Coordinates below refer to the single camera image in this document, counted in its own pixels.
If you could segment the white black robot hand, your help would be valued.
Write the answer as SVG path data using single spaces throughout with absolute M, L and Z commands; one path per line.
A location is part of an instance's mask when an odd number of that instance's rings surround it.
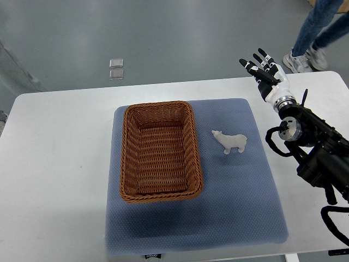
M 262 99 L 271 104 L 275 112 L 287 104 L 294 104 L 296 99 L 290 92 L 290 82 L 281 65 L 261 48 L 258 54 L 253 54 L 253 58 L 258 64 L 243 58 L 239 59 L 239 63 L 255 78 Z

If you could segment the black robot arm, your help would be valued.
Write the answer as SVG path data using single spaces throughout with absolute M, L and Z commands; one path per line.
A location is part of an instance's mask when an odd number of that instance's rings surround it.
M 298 162 L 299 177 L 324 189 L 328 206 L 321 209 L 321 217 L 329 231 L 347 245 L 348 237 L 339 231 L 329 213 L 348 212 L 348 208 L 336 205 L 335 196 L 338 191 L 348 200 L 348 140 L 292 96 L 277 99 L 273 108 L 281 123 L 267 131 L 267 144 L 278 155 Z

